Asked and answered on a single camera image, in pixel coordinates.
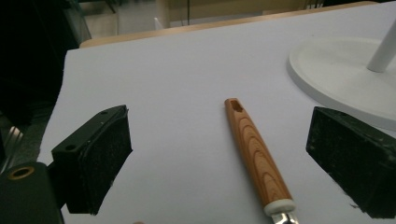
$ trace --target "round white base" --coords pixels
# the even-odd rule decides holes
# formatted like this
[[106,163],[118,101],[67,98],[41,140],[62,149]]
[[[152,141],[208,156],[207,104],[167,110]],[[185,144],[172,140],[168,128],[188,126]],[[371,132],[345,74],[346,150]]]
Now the round white base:
[[321,104],[396,131],[396,60],[384,73],[366,68],[379,44],[351,37],[305,42],[290,53],[290,76]]

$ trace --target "wooden handle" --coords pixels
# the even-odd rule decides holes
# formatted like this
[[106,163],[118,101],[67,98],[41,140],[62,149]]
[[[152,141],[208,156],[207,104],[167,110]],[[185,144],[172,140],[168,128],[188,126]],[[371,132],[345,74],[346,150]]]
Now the wooden handle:
[[224,104],[233,137],[259,192],[263,207],[277,200],[291,199],[289,190],[248,112],[235,98],[227,99]]

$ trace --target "wooden table edge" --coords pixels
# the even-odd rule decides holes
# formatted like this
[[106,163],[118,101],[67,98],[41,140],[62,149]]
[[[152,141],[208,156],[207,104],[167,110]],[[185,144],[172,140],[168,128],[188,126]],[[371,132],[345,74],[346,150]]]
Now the wooden table edge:
[[95,39],[90,39],[90,40],[84,41],[79,45],[79,47],[82,49],[82,48],[101,46],[101,45],[105,45],[105,44],[118,43],[118,42],[129,41],[129,40],[149,38],[149,37],[160,36],[160,35],[174,35],[174,34],[190,32],[190,31],[198,31],[198,30],[216,28],[216,27],[221,27],[221,26],[228,26],[228,25],[236,25],[236,24],[242,24],[242,23],[253,22],[253,21],[269,21],[269,20],[273,20],[273,19],[287,18],[287,17],[292,17],[292,16],[299,16],[299,15],[305,15],[305,14],[311,14],[311,13],[317,13],[317,12],[331,11],[331,10],[349,8],[349,7],[369,6],[369,5],[373,5],[373,4],[378,4],[378,3],[373,2],[373,1],[362,1],[362,2],[357,2],[357,3],[349,3],[349,4],[338,5],[338,6],[332,6],[332,7],[311,8],[311,9],[305,9],[305,10],[299,10],[299,11],[284,12],[284,13],[277,13],[277,14],[271,14],[271,15],[263,15],[263,16],[257,16],[257,17],[229,20],[229,21],[215,21],[215,22],[210,22],[210,23],[174,27],[174,28],[168,28],[168,29],[163,29],[163,30],[147,31],[147,32],[134,33],[134,34],[128,34],[128,35],[114,35],[114,36],[101,37],[101,38],[95,38]]

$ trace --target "metal tip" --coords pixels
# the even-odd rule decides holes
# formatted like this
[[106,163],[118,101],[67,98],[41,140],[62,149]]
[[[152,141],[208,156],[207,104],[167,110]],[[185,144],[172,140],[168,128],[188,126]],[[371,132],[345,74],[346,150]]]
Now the metal tip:
[[275,224],[299,224],[293,213],[278,213],[271,215]]

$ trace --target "white pole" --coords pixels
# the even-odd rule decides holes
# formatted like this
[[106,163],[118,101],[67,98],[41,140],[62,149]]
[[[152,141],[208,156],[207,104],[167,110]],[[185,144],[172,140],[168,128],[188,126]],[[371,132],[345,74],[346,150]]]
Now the white pole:
[[396,21],[390,27],[381,45],[376,50],[367,68],[373,72],[383,73],[396,54]]

